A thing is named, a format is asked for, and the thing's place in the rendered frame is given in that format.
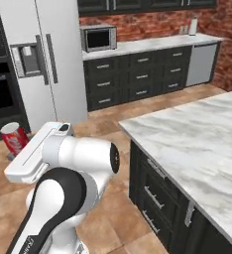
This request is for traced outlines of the silver dishwasher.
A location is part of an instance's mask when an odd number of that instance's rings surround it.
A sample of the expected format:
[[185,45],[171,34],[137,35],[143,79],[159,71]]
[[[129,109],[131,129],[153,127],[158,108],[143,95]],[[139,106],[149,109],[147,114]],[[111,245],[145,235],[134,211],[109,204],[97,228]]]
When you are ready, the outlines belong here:
[[204,83],[210,79],[216,48],[216,43],[195,45],[192,48],[186,81],[187,86]]

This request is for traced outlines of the black wall oven stack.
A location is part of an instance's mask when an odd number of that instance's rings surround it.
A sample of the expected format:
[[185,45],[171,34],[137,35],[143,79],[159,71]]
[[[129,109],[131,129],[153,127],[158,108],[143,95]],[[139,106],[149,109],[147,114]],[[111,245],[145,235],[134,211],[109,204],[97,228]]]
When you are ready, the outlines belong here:
[[0,17],[0,130],[10,122],[31,131]]

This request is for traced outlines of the dark island cupboard door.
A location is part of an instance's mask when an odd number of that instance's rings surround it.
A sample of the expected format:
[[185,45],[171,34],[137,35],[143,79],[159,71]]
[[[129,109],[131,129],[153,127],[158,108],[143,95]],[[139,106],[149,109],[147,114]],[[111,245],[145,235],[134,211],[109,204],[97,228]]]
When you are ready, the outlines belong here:
[[184,254],[232,254],[232,244],[194,206]]

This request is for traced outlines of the dark island cabinet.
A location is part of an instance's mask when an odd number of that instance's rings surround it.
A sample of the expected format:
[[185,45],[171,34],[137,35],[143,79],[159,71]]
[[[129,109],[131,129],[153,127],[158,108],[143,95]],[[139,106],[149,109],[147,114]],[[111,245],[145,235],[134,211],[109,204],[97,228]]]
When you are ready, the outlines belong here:
[[[134,142],[131,142],[129,197],[130,197],[130,200],[134,204],[136,204],[138,208],[139,208],[139,201],[140,201],[141,181],[144,175],[141,169],[141,155],[142,154],[145,154],[145,153]],[[184,219],[185,219],[186,210],[188,207],[188,203],[190,202],[190,199],[187,198],[186,195],[180,189],[178,190],[180,193],[180,197],[178,199],[179,220],[178,220],[177,230],[174,236],[175,240],[173,243],[173,249],[171,253],[168,252],[169,254],[184,254],[186,237],[187,237],[187,228],[184,224]]]

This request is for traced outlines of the silver microwave oven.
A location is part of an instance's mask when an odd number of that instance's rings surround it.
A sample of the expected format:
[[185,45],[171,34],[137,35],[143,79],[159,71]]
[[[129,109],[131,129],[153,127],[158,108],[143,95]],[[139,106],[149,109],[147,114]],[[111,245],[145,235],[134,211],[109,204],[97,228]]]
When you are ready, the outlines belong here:
[[81,46],[87,52],[115,50],[117,48],[117,28],[108,24],[80,27]]

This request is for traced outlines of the red soda can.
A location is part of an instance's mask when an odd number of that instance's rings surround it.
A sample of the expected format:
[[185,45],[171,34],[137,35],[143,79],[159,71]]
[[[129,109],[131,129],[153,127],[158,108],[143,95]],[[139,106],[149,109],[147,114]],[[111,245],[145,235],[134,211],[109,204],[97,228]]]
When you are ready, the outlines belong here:
[[28,136],[18,122],[4,125],[1,128],[1,137],[14,156],[17,156],[29,142]]

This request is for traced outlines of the dark base drawer run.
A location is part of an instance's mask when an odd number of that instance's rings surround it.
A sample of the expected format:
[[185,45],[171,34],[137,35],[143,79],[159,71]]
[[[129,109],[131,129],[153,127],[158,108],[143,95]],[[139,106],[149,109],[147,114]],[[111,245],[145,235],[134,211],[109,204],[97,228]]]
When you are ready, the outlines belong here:
[[84,62],[89,111],[181,90],[191,46]]

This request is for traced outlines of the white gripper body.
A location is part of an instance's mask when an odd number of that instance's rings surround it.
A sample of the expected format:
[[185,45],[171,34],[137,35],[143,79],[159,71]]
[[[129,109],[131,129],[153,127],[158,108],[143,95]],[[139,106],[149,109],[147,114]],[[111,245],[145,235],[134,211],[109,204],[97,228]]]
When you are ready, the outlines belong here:
[[5,177],[9,182],[31,184],[37,180],[39,173],[43,173],[47,168],[42,158],[44,143],[58,127],[58,122],[45,123],[32,137],[26,147],[5,169]]

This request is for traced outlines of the white double-door fridge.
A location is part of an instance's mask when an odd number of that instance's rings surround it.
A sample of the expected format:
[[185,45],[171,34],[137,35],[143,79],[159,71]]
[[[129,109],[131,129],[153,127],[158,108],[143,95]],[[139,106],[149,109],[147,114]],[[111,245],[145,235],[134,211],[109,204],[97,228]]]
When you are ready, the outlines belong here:
[[30,129],[87,118],[77,0],[0,0]]

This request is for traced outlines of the dark island drawer front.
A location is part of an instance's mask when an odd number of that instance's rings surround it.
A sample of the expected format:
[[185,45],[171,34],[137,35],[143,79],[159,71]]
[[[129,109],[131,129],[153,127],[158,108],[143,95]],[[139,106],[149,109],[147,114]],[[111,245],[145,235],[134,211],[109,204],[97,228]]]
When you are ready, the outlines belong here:
[[139,209],[146,210],[148,215],[155,220],[156,227],[161,231],[156,234],[169,253],[172,252],[175,233],[179,220],[179,206],[170,204],[166,210],[159,208],[147,197],[140,200]]
[[139,207],[166,249],[173,237],[178,198],[179,190],[168,179],[158,180],[149,174],[143,177]]
[[157,201],[165,205],[160,210],[166,210],[166,208],[172,203],[178,205],[178,199],[180,197],[178,188],[168,177],[163,180],[147,163],[147,159],[150,158],[148,158],[145,154],[141,155],[141,169],[144,173],[142,177],[143,189],[144,186],[149,187],[150,192],[156,195]]

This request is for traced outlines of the white paper towel roll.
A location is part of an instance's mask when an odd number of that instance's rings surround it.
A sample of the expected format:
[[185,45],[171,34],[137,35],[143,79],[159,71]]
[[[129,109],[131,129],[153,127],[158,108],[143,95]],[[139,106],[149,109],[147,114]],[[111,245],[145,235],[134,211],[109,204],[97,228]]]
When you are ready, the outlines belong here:
[[194,18],[191,19],[191,21],[190,21],[190,26],[189,26],[188,34],[189,34],[190,36],[195,36],[196,30],[197,30],[197,18],[194,17]]

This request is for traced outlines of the dark wall cupboard run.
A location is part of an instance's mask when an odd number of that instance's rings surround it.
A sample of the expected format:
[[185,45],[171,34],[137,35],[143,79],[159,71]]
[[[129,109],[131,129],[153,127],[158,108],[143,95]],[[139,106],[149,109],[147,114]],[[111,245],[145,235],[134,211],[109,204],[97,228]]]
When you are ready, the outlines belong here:
[[81,17],[215,8],[217,0],[77,0]]

